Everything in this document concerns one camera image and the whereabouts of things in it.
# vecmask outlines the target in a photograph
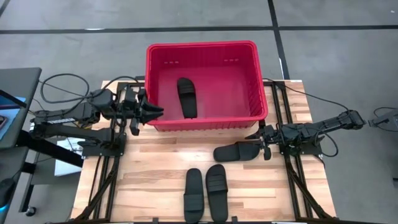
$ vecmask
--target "wooden table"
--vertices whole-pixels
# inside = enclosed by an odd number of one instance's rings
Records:
[[[286,85],[304,91],[301,81],[286,81]],[[108,88],[115,92],[116,87],[114,82]],[[275,125],[277,118],[271,88],[264,88],[269,110],[266,123]],[[306,96],[289,89],[287,93],[294,122],[311,122]],[[280,105],[284,113],[283,102]],[[93,129],[107,127],[109,121],[102,118]],[[257,128],[255,124],[249,129],[161,133],[145,125],[139,136],[132,136],[127,129],[127,145],[120,160],[111,221],[148,222],[158,217],[160,222],[184,222],[183,193],[187,170],[200,169],[204,180],[206,171],[216,164],[214,148],[243,140]],[[223,163],[229,188],[229,217],[237,216],[239,221],[295,220],[284,158],[277,146],[272,145],[271,151],[272,159],[269,161],[263,160],[262,151],[252,161]],[[79,215],[87,206],[97,159],[90,157],[84,161],[72,217]],[[309,191],[327,213],[335,215],[323,164],[313,156],[302,156],[302,162]],[[301,214],[305,216],[302,194],[298,189],[297,194]],[[100,217],[104,217],[107,195],[105,193],[102,200]],[[206,195],[205,214],[201,220],[211,221]]]

